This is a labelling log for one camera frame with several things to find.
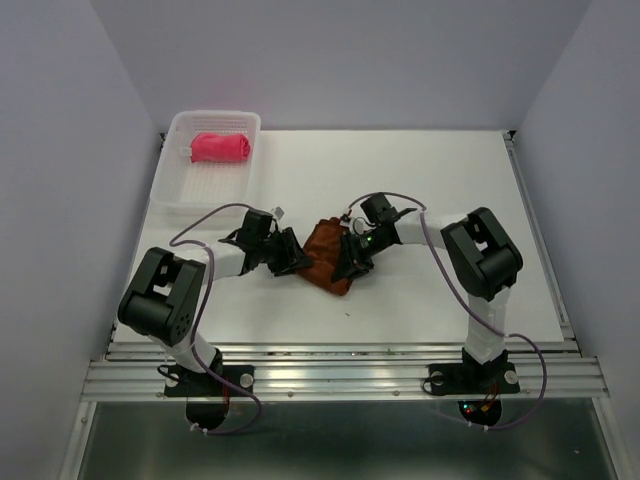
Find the brown microfibre towel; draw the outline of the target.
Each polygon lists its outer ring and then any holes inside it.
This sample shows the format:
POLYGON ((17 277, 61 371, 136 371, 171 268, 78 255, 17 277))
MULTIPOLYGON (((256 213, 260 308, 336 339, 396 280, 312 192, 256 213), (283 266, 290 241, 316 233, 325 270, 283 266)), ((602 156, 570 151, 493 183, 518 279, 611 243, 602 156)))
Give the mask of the brown microfibre towel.
POLYGON ((303 246, 312 266, 296 271, 304 280, 336 296, 346 295, 352 284, 348 279, 331 280, 340 255, 340 238, 345 232, 337 217, 319 220, 303 246))

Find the pink microfibre towel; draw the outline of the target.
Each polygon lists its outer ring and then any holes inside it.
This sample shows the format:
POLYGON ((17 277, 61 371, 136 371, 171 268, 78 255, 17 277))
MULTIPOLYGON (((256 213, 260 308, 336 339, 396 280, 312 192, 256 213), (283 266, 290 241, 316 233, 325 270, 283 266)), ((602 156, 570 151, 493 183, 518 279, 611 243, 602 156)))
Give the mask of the pink microfibre towel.
POLYGON ((192 163, 243 163, 249 159, 251 150, 251 143, 244 134, 202 132, 188 147, 179 147, 178 153, 192 163))

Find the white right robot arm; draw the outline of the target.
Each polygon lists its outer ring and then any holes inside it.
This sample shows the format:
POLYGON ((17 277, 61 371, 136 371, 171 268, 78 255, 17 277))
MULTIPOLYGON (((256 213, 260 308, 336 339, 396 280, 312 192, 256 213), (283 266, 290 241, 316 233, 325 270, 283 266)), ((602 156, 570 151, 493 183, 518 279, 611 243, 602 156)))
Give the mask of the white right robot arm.
POLYGON ((460 366, 463 384, 482 390, 496 378, 493 361, 505 351, 506 304, 523 257, 495 214, 479 207, 468 214, 432 214, 420 201, 394 207, 391 192, 354 200, 339 218, 346 232, 331 281, 355 280, 374 268, 373 257, 395 245, 429 248, 456 300, 469 316, 460 366))

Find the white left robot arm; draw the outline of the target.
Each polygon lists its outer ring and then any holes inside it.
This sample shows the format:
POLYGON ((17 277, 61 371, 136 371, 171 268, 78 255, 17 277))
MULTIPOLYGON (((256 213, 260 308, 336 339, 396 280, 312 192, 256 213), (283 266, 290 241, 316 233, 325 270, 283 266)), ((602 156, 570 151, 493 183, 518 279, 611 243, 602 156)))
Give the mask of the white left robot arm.
POLYGON ((313 265, 294 231, 274 214, 249 208, 239 228, 213 244, 176 235, 168 250, 153 247, 143 256, 120 301, 117 319, 151 339, 188 371, 199 393, 222 382, 221 352, 198 332, 217 280, 246 275, 264 264, 279 277, 313 265))

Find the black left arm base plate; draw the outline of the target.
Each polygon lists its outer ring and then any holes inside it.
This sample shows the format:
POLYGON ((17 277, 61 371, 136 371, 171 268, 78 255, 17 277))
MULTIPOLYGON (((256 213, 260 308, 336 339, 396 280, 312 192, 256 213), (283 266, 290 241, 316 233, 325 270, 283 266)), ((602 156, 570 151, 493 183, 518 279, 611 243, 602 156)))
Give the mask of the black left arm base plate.
MULTIPOLYGON (((207 373, 195 373, 177 364, 161 364, 157 372, 164 378, 164 395, 168 398, 241 397, 207 373)), ((225 365, 221 376, 239 388, 253 392, 255 368, 252 365, 225 365)))

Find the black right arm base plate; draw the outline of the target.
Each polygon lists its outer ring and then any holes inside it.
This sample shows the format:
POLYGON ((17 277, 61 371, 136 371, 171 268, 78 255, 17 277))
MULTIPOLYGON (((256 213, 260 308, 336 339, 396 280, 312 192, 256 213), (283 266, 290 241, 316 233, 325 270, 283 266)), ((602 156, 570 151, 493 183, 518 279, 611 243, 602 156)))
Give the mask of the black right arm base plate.
POLYGON ((436 397, 463 396, 487 393, 513 395, 521 391, 515 366, 511 362, 498 366, 478 366, 472 363, 430 364, 421 387, 436 397))

